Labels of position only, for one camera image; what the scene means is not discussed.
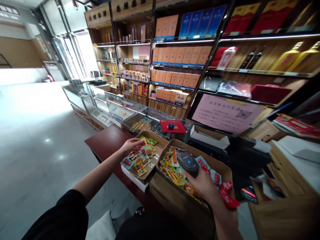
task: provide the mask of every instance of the black bottle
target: black bottle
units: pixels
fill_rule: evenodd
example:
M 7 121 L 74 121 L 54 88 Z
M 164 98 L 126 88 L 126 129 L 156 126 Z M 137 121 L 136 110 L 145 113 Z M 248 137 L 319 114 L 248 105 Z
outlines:
M 262 49 L 258 54 L 256 54 L 256 55 L 253 57 L 252 61 L 249 63 L 249 65 L 247 66 L 246 69 L 252 69 L 252 68 L 254 67 L 254 65 L 256 65 L 256 63 L 258 62 L 258 60 L 261 58 L 262 52 L 263 52 L 263 50 L 264 50 L 265 47 L 266 47 L 266 46 L 264 46 L 263 49 Z
M 240 69 L 245 69 L 246 66 L 248 65 L 248 63 L 250 63 L 250 61 L 252 60 L 252 58 L 254 56 L 254 52 L 256 51 L 256 49 L 257 49 L 257 46 L 255 46 L 254 50 L 247 55 L 247 57 L 244 59 L 243 63 L 239 67 Z

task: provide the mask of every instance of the blue ball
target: blue ball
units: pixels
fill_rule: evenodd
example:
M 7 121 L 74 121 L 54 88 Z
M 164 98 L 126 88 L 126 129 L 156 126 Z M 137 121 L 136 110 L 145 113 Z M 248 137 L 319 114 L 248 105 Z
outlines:
M 173 124 L 173 123 L 170 123 L 169 126 L 168 126 L 168 128 L 172 130 L 172 129 L 174 128 L 174 124 Z

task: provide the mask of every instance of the left hand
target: left hand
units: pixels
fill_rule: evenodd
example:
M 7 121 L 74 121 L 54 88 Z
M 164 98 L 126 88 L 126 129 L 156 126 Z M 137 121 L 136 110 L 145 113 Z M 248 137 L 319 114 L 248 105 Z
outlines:
M 143 140 L 140 140 L 139 138 L 131 138 L 127 140 L 122 147 L 119 149 L 121 153 L 124 154 L 124 156 L 128 156 L 130 152 L 132 151 L 139 151 L 141 148 L 145 145 L 145 142 Z

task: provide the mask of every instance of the barcode scanner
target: barcode scanner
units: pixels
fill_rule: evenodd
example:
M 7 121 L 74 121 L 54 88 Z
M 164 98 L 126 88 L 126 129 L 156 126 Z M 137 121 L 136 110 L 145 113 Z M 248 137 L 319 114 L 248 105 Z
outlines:
M 190 153 L 184 152 L 179 154 L 177 158 L 178 163 L 187 173 L 189 173 L 193 178 L 198 176 L 199 164 Z

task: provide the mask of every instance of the yellow bottle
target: yellow bottle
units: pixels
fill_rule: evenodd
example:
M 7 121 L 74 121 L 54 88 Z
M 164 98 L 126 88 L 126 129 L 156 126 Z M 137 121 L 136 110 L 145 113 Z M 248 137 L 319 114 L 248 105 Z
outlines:
M 320 41 L 316 42 L 309 50 L 299 53 L 296 61 L 288 68 L 287 72 L 301 72 L 306 66 L 314 63 L 315 58 L 319 57 L 317 48 Z
M 290 65 L 294 62 L 296 59 L 295 57 L 300 53 L 297 51 L 297 49 L 303 44 L 303 42 L 298 42 L 296 45 L 294 45 L 293 49 L 291 49 L 288 52 L 283 53 L 278 60 L 276 60 L 271 68 L 269 69 L 270 72 L 268 74 L 279 74 L 275 73 L 273 71 L 278 72 L 284 72 L 286 71 Z

